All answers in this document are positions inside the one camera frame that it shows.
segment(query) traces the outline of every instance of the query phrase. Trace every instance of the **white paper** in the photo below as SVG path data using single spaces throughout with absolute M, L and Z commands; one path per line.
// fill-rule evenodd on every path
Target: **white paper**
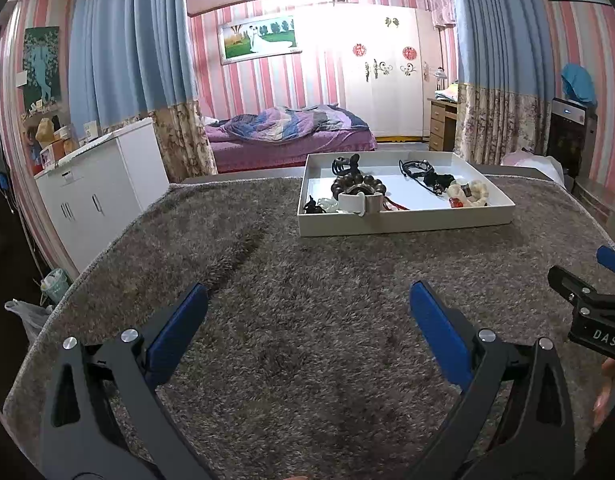
M 16 73 L 16 87 L 27 85 L 27 70 Z

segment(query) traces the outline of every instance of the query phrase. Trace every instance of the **bride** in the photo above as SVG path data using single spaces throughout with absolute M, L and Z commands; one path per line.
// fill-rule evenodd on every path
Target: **bride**
M 250 36 L 250 50 L 252 53 L 258 54 L 264 52 L 266 54 L 280 54 L 292 47 L 291 41 L 266 41 L 261 37 L 258 27 L 250 25 L 248 30 Z

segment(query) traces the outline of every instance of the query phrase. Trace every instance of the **cabinet handle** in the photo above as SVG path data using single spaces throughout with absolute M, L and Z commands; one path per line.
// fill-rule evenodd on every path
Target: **cabinet handle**
M 94 207 L 96 208 L 96 210 L 99 213 L 103 214 L 103 210 L 101 209 L 101 205 L 99 204 L 99 199 L 95 194 L 92 195 L 92 202 L 94 202 Z

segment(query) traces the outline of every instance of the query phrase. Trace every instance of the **blue gripper pad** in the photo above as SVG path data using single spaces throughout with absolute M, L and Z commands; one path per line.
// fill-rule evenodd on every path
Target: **blue gripper pad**
M 181 301 L 146 352 L 148 369 L 145 378 L 152 389 L 170 380 L 207 311 L 207 289 L 197 283 Z
M 615 251 L 603 245 L 596 251 L 596 260 L 615 273 Z
M 424 282 L 410 288 L 410 311 L 441 367 L 443 376 L 466 390 L 472 382 L 471 355 L 456 329 L 449 322 L 444 306 Z

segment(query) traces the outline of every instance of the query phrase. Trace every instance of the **desk drawer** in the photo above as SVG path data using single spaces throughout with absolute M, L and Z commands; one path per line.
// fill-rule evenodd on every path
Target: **desk drawer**
M 430 135 L 436 135 L 443 137 L 445 134 L 445 123 L 437 121 L 436 119 L 430 120 Z
M 437 104 L 431 104 L 431 118 L 437 121 L 445 122 L 445 107 Z
M 430 151 L 442 152 L 443 151 L 443 137 L 439 137 L 430 133 Z

